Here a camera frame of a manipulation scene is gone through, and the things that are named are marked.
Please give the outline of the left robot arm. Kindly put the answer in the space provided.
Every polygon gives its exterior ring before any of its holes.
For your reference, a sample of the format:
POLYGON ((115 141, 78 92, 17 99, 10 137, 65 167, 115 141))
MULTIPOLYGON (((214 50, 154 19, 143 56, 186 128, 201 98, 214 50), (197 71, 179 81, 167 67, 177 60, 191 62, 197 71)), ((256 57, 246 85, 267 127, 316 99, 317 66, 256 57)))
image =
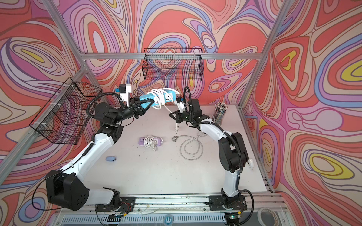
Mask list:
POLYGON ((129 106, 121 104, 120 108, 114 108, 98 102, 107 95, 107 92, 99 94, 86 108, 89 117, 101 122, 101 128, 93 135, 91 142, 61 169, 49 171, 44 179, 47 200, 57 205, 58 209, 77 211, 86 205, 96 205, 118 211, 122 205, 119 191, 107 187, 87 188, 83 183, 84 178, 97 160, 120 139, 123 132, 120 122, 132 117, 139 118, 160 101, 156 97, 134 97, 129 106))

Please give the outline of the blue power strip with cord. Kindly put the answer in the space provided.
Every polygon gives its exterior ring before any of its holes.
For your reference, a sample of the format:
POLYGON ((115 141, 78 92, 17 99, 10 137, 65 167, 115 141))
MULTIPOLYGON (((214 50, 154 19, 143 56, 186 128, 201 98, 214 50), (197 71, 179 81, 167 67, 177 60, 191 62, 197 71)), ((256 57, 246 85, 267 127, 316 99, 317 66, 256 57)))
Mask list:
POLYGON ((156 110, 161 110, 163 107, 171 113, 171 110, 166 107, 167 103, 177 104, 176 98, 180 92, 172 88, 152 89, 146 95, 140 97, 140 100, 153 100, 151 105, 156 110))

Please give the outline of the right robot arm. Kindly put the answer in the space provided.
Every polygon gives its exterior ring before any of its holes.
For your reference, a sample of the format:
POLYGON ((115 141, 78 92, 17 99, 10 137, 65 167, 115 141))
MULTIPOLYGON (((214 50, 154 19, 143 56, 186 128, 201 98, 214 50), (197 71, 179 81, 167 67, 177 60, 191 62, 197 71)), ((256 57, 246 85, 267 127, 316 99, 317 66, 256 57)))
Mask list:
POLYGON ((220 195, 211 195, 205 203, 211 211, 227 211, 225 225, 241 226, 249 221, 254 212, 254 200, 248 207, 243 193, 252 194, 247 189, 239 189, 240 175, 249 162, 242 135, 230 133, 215 123, 208 115, 202 113, 199 101, 191 97, 190 88, 183 90, 182 101, 177 103, 184 109, 170 113, 176 123, 185 122, 188 127, 196 128, 218 143, 219 160, 225 169, 224 185, 220 195))

